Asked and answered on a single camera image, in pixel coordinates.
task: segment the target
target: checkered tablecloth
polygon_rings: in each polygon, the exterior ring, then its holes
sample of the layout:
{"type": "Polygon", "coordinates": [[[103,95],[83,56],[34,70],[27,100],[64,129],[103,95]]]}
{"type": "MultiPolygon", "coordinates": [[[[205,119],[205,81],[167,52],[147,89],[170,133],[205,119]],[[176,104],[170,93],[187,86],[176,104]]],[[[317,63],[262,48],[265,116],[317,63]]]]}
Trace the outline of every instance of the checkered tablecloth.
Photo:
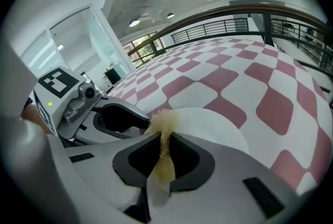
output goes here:
{"type": "Polygon", "coordinates": [[[225,116],[250,155],[298,193],[320,183],[330,160],[332,115],[320,87],[289,55],[260,42],[216,38],[173,48],[109,96],[148,115],[200,107],[225,116]]]}

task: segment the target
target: metal railing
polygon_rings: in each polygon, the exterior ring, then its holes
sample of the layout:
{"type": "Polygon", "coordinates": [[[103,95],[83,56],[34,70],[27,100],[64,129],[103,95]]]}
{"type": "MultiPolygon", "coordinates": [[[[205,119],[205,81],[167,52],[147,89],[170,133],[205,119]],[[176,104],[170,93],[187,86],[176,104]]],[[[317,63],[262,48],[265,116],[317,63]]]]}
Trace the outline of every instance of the metal railing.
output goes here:
{"type": "Polygon", "coordinates": [[[272,37],[289,40],[321,68],[333,72],[333,51],[325,42],[325,32],[315,27],[284,19],[272,18],[272,37]]]}
{"type": "Polygon", "coordinates": [[[213,21],[171,34],[171,37],[173,42],[176,44],[195,38],[237,31],[249,31],[247,18],[231,18],[213,21]]]}
{"type": "Polygon", "coordinates": [[[288,7],[256,4],[225,6],[208,10],[178,21],[157,32],[141,45],[129,51],[128,55],[131,56],[139,49],[150,44],[151,41],[167,34],[171,34],[174,44],[164,47],[164,49],[154,51],[146,56],[142,56],[142,58],[146,58],[145,63],[165,53],[166,50],[184,43],[221,36],[260,35],[264,39],[264,42],[270,45],[273,45],[272,38],[281,38],[292,42],[317,62],[321,69],[333,73],[333,47],[331,47],[333,45],[333,39],[331,30],[327,28],[325,23],[315,17],[288,7]],[[213,21],[177,32],[178,30],[203,20],[237,14],[261,14],[263,21],[261,24],[264,31],[249,31],[247,18],[230,18],[213,21]]]}

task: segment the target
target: glass door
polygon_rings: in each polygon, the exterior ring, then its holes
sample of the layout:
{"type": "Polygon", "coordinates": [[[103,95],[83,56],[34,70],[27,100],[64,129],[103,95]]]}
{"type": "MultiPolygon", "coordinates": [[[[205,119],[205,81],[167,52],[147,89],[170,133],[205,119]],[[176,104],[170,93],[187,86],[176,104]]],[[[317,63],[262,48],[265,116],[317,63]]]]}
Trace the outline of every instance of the glass door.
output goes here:
{"type": "Polygon", "coordinates": [[[107,37],[105,31],[99,24],[97,18],[93,15],[90,9],[87,10],[88,29],[93,48],[99,58],[106,64],[107,67],[113,68],[121,79],[125,79],[129,74],[125,65],[122,64],[114,46],[107,37]]]}

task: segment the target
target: table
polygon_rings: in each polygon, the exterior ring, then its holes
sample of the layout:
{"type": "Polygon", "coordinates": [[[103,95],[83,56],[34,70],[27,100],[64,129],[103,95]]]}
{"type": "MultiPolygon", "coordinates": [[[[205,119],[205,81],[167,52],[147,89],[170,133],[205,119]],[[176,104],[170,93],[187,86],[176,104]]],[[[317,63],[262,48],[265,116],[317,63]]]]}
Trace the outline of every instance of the table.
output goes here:
{"type": "Polygon", "coordinates": [[[249,154],[299,194],[320,183],[330,161],[332,115],[320,87],[289,55],[260,42],[215,38],[175,47],[109,96],[150,116],[184,107],[223,115],[249,154]]]}

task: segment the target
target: wooden handrail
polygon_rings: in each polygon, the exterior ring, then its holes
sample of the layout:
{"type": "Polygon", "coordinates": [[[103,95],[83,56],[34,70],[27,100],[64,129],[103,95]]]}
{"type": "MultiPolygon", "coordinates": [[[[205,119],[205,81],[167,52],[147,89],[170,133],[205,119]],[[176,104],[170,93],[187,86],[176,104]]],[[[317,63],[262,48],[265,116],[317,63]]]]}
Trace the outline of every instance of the wooden handrail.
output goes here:
{"type": "Polygon", "coordinates": [[[318,29],[322,30],[324,34],[328,34],[329,31],[326,27],[326,24],[321,20],[317,19],[314,16],[311,16],[307,13],[304,13],[300,10],[292,9],[285,6],[278,6],[278,5],[268,5],[268,4],[245,4],[245,5],[229,5],[229,6],[222,6],[217,7],[214,9],[207,10],[205,12],[201,12],[190,17],[184,18],[176,23],[171,24],[170,26],[162,29],[161,31],[157,32],[143,43],[135,47],[134,49],[128,52],[128,55],[132,55],[133,53],[137,52],[141,48],[145,47],[149,43],[171,33],[176,30],[179,30],[183,27],[188,25],[211,19],[221,16],[228,16],[228,15],[235,15],[235,14],[262,14],[262,13],[271,13],[273,15],[285,16],[290,17],[293,19],[297,19],[303,22],[306,22],[310,25],[317,27],[318,29]]]}

